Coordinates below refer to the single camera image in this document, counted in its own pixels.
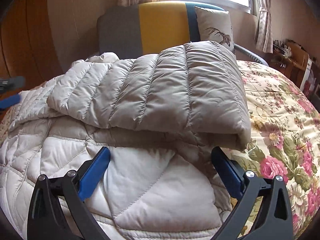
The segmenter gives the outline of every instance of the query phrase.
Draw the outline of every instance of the blue gripper pad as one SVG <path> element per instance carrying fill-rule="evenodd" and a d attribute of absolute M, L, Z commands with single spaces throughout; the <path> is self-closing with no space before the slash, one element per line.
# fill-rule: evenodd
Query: blue gripper pad
<path fill-rule="evenodd" d="M 0 110 L 7 109 L 10 106 L 20 103 L 20 95 L 16 94 L 0 101 Z"/>
<path fill-rule="evenodd" d="M 107 147 L 101 148 L 93 159 L 90 167 L 80 179 L 78 195 L 82 201 L 91 197 L 94 189 L 108 168 L 110 159 L 111 154 L 109 149 Z"/>
<path fill-rule="evenodd" d="M 211 161 L 219 174 L 224 186 L 232 198 L 242 199 L 244 192 L 244 170 L 239 165 L 236 167 L 231 160 L 224 154 L 220 147 L 213 148 Z"/>

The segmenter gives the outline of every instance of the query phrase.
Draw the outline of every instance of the floral bedspread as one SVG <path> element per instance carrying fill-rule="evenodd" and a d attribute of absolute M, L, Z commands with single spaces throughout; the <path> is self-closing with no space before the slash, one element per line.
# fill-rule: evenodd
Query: floral bedspread
<path fill-rule="evenodd" d="M 244 152 L 228 151 L 245 170 L 272 179 L 283 176 L 297 239 L 320 206 L 320 118 L 303 93 L 280 72 L 238 61 L 251 120 L 251 142 Z M 242 234 L 258 213 L 258 198 Z"/>

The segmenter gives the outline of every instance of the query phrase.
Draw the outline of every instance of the metal screw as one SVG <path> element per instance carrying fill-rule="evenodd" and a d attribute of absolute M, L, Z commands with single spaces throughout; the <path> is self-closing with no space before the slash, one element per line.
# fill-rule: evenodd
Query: metal screw
<path fill-rule="evenodd" d="M 254 172 L 253 171 L 247 171 L 245 174 L 249 178 L 253 178 L 254 177 Z"/>
<path fill-rule="evenodd" d="M 41 175 L 38 177 L 38 179 L 39 179 L 40 181 L 44 180 L 44 179 L 45 179 L 45 175 L 44 175 L 44 174 L 41 174 Z"/>
<path fill-rule="evenodd" d="M 75 170 L 68 171 L 67 173 L 68 177 L 73 177 L 75 174 L 76 174 Z"/>
<path fill-rule="evenodd" d="M 283 178 L 282 178 L 282 176 L 277 175 L 277 176 L 276 176 L 276 180 L 277 180 L 277 181 L 283 181 Z"/>

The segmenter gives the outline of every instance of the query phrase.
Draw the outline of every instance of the bed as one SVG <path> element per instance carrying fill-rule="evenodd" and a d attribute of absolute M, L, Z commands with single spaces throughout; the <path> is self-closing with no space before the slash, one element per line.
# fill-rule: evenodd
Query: bed
<path fill-rule="evenodd" d="M 110 8 L 97 21 L 100 54 L 112 51 L 120 59 L 137 58 L 200 41 L 194 6 L 223 10 L 182 1 Z M 319 113 L 293 82 L 270 68 L 264 59 L 237 44 L 235 49 L 253 60 L 237 61 L 247 96 L 252 141 L 244 152 L 224 151 L 245 170 L 261 177 L 284 176 L 295 238 L 316 237 L 312 229 L 320 206 Z M 260 204 L 258 198 L 243 234 L 250 231 Z"/>

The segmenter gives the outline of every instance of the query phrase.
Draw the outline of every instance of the wooden shelf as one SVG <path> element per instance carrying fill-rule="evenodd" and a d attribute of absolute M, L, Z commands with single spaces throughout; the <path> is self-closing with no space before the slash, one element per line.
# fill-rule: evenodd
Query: wooden shelf
<path fill-rule="evenodd" d="M 284 55 L 282 55 L 281 53 L 279 53 L 276 50 L 273 51 L 273 54 L 275 54 L 276 56 L 280 56 L 281 57 L 281 59 L 282 59 L 281 63 L 283 63 L 283 61 L 285 61 L 286 63 L 292 64 L 296 68 L 299 68 L 299 69 L 301 69 L 303 71 L 306 70 L 305 67 L 303 67 L 300 64 L 298 64 L 295 60 L 293 60 L 292 58 L 285 57 Z"/>

